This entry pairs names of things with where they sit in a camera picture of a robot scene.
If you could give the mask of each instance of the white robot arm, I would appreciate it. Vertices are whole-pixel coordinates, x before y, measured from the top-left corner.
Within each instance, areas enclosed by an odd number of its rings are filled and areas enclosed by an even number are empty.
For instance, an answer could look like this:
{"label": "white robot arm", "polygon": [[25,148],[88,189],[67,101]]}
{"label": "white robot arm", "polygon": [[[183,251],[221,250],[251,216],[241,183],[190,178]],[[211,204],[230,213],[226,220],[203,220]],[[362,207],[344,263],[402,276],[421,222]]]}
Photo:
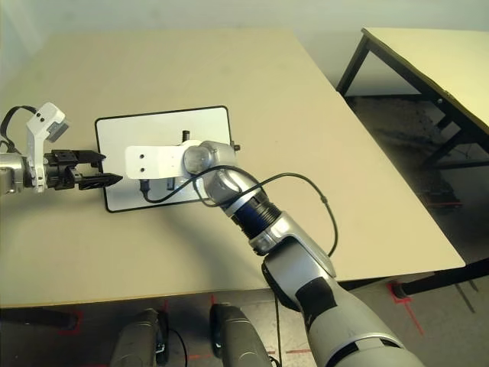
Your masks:
{"label": "white robot arm", "polygon": [[[33,114],[27,123],[27,156],[23,156],[7,136],[8,123],[19,109]],[[98,167],[105,156],[95,151],[52,150],[45,154],[44,141],[55,142],[67,129],[65,114],[53,103],[45,103],[39,109],[30,106],[11,109],[0,126],[2,143],[7,147],[6,152],[0,153],[0,195],[20,193],[26,187],[36,193],[43,193],[47,188],[65,190],[74,188],[75,184],[80,190],[88,190],[107,187],[122,179],[115,174],[87,177],[76,170],[77,164]]]}
{"label": "white robot arm", "polygon": [[[128,151],[136,154],[143,148]],[[165,160],[159,162],[166,171]],[[202,177],[207,196],[241,227],[253,250],[264,256],[267,283],[282,305],[303,315],[317,366],[423,365],[370,308],[340,287],[329,256],[314,240],[269,201],[251,175],[235,167],[232,146],[214,141],[192,144],[185,148],[181,162],[187,173]],[[138,177],[131,163],[127,170],[141,180],[147,201],[158,202],[150,199],[151,182],[144,172]],[[324,196],[322,200],[329,208]]]}

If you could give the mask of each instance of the floor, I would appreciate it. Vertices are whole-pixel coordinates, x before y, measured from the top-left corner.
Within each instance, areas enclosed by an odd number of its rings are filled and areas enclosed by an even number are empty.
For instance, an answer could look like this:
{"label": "floor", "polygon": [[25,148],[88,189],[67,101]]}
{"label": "floor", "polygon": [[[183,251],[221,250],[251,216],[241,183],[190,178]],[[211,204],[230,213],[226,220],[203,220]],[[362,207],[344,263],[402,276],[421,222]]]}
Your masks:
{"label": "floor", "polygon": [[[396,113],[390,104],[384,104],[388,122],[389,116]],[[416,108],[422,111],[420,119],[423,121],[431,124],[437,121],[439,116],[430,105],[420,102]],[[368,118],[362,118],[359,112],[358,115],[366,123]],[[441,133],[442,137],[447,138],[454,130],[455,127],[449,126]],[[462,153],[447,159],[484,154],[474,146],[459,149]],[[489,226],[486,225],[489,222],[489,167],[445,171],[442,179],[454,190],[463,206],[451,213],[433,213],[436,222],[466,261],[489,257]],[[427,274],[404,276],[399,280],[410,281],[424,276]],[[386,287],[389,280],[352,292],[372,308],[427,366],[489,366],[489,277],[479,278],[472,284],[465,282],[416,294],[407,304],[393,301]],[[78,331],[63,334],[45,326],[3,322],[0,364],[12,367],[107,365],[120,329],[135,314],[152,307],[168,310],[170,326],[186,343],[189,366],[219,366],[222,363],[212,355],[209,342],[208,317],[212,300],[239,306],[254,324],[266,350],[275,358],[281,358],[284,366],[315,365],[302,317],[281,305],[276,308],[269,290],[55,307],[76,311],[82,317]],[[168,366],[182,366],[183,363],[182,346],[171,333]]]}

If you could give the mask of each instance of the black cable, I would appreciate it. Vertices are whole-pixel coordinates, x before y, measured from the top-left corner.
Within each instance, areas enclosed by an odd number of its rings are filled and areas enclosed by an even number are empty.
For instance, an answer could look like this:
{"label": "black cable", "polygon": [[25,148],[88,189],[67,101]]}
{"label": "black cable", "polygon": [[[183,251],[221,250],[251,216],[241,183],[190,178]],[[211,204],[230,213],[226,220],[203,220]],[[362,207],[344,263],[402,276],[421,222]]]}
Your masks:
{"label": "black cable", "polygon": [[[230,170],[230,171],[236,171],[236,172],[239,172],[241,174],[244,174],[247,177],[250,177],[257,184],[254,185],[253,187],[250,187],[249,189],[243,191],[242,193],[237,193],[231,199],[227,199],[227,200],[224,200],[224,201],[222,201],[220,203],[215,203],[215,204],[206,203],[205,200],[200,195],[199,190],[197,189],[196,180],[198,180],[201,176],[203,176],[204,174],[207,174],[208,172],[216,171],[216,170],[221,170],[221,169],[226,169],[226,170]],[[334,232],[333,246],[331,247],[331,250],[329,250],[329,253],[328,253],[328,256],[331,257],[333,255],[333,253],[335,252],[336,247],[338,246],[338,237],[339,237],[339,234],[338,234],[338,225],[336,223],[335,216],[333,215],[333,212],[331,210],[331,207],[329,206],[328,199],[322,193],[322,191],[319,189],[319,187],[311,179],[309,179],[308,177],[306,177],[306,176],[304,176],[302,174],[295,174],[293,172],[283,172],[281,174],[276,174],[276,175],[274,175],[274,176],[272,176],[270,178],[267,178],[266,180],[263,180],[261,182],[258,182],[256,178],[254,178],[248,172],[246,172],[245,170],[242,170],[241,168],[237,168],[237,167],[234,167],[234,166],[224,166],[223,165],[223,166],[211,167],[211,168],[209,168],[209,169],[201,172],[200,174],[197,174],[197,175],[193,176],[192,178],[190,178],[187,181],[185,181],[182,184],[182,186],[180,186],[178,189],[176,189],[172,193],[166,195],[164,198],[159,199],[159,200],[151,200],[151,199],[148,199],[148,197],[147,197],[147,192],[149,191],[149,181],[148,180],[141,180],[141,188],[140,188],[140,190],[143,193],[144,199],[146,201],[148,201],[149,203],[162,203],[163,201],[170,199],[173,195],[175,195],[176,193],[178,193],[185,186],[187,186],[188,184],[190,184],[192,182],[193,183],[193,188],[197,192],[197,196],[199,197],[200,201],[205,206],[213,208],[213,207],[223,206],[223,205],[226,205],[226,204],[233,203],[237,199],[239,199],[240,197],[242,197],[242,196],[250,193],[251,191],[255,191],[256,189],[259,189],[259,188],[263,189],[263,186],[264,185],[269,184],[270,182],[272,182],[274,180],[278,180],[281,177],[295,177],[295,178],[299,178],[301,180],[304,180],[311,187],[313,187],[313,189],[318,193],[321,202],[324,204],[324,206],[326,207],[326,210],[328,211],[329,217],[331,218],[331,222],[332,222],[332,225],[333,225],[333,232]]]}
{"label": "black cable", "polygon": [[275,363],[275,367],[282,367],[282,365],[280,364],[280,362],[278,362],[274,357],[272,356],[268,356],[270,358],[270,361]]}
{"label": "black cable", "polygon": [[37,110],[32,106],[15,106],[15,107],[12,107],[11,109],[9,109],[8,112],[5,114],[5,117],[3,118],[2,123],[0,123],[0,135],[5,139],[5,144],[7,145],[7,153],[19,153],[19,154],[21,153],[15,147],[15,143],[7,136],[8,123],[10,122],[12,116],[19,109],[26,109],[32,113],[37,112]]}
{"label": "black cable", "polygon": [[185,367],[187,367],[189,365],[189,353],[186,351],[185,342],[183,341],[182,336],[175,329],[168,329],[168,330],[173,331],[176,334],[176,336],[178,336],[178,339],[180,339],[180,343],[182,344],[182,348],[183,348],[183,354],[185,355]]}
{"label": "black cable", "polygon": [[275,296],[275,317],[277,318],[278,365],[282,366],[282,342],[280,341],[280,316],[279,316],[279,312],[278,312],[278,298],[277,298],[277,296]]}
{"label": "black cable", "polygon": [[177,195],[184,187],[186,187],[187,185],[189,185],[190,183],[192,183],[194,181],[197,181],[203,175],[208,174],[209,172],[218,171],[218,170],[236,171],[236,172],[239,172],[240,174],[243,174],[246,177],[250,178],[254,182],[258,182],[258,180],[256,178],[254,178],[251,174],[249,174],[245,170],[242,170],[241,168],[234,167],[234,166],[221,165],[221,166],[215,166],[215,167],[208,168],[208,169],[200,172],[199,174],[192,176],[192,178],[190,178],[187,181],[185,181],[184,183],[182,183],[182,185],[179,188],[172,191],[171,193],[169,193],[165,197],[162,197],[161,199],[150,199],[148,197],[147,193],[150,190],[149,180],[139,180],[139,182],[140,182],[139,190],[143,193],[143,197],[147,202],[152,203],[152,204],[162,203],[162,202],[170,199],[172,196]]}

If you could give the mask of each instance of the table top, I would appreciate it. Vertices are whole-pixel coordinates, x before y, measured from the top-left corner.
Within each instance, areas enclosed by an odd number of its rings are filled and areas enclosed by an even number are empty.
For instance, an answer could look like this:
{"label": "table top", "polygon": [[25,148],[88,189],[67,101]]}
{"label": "table top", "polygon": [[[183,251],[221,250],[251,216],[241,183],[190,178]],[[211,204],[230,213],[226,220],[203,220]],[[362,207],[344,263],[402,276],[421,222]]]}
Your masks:
{"label": "table top", "polygon": [[362,31],[489,134],[489,32],[414,28]]}
{"label": "table top", "polygon": [[[5,91],[3,113],[46,101],[66,113],[70,128],[45,151],[96,149],[103,116],[227,106],[242,168],[258,179],[305,174],[329,198],[340,281],[464,264],[290,31],[60,35]],[[21,151],[28,117],[19,112],[9,129]],[[330,249],[329,217],[306,183],[283,179],[267,192]],[[240,229],[201,203],[108,213],[101,190],[26,190],[0,209],[3,307],[267,286]]]}

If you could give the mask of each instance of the white mounting plate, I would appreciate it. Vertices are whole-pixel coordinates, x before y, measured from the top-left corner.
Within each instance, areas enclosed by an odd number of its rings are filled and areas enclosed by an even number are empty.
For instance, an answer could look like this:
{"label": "white mounting plate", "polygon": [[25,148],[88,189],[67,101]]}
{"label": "white mounting plate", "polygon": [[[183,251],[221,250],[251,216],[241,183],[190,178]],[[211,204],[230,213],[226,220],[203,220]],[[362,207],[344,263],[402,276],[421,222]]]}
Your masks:
{"label": "white mounting plate", "polygon": [[[119,174],[122,180],[104,189],[105,207],[111,213],[185,203],[198,199],[192,185],[161,204],[150,204],[139,191],[139,181],[125,173],[125,150],[132,145],[164,146],[182,142],[182,131],[190,139],[231,144],[228,110],[224,106],[102,117],[95,122],[99,152],[106,156],[102,171]],[[166,196],[167,179],[150,181],[151,199]]]}

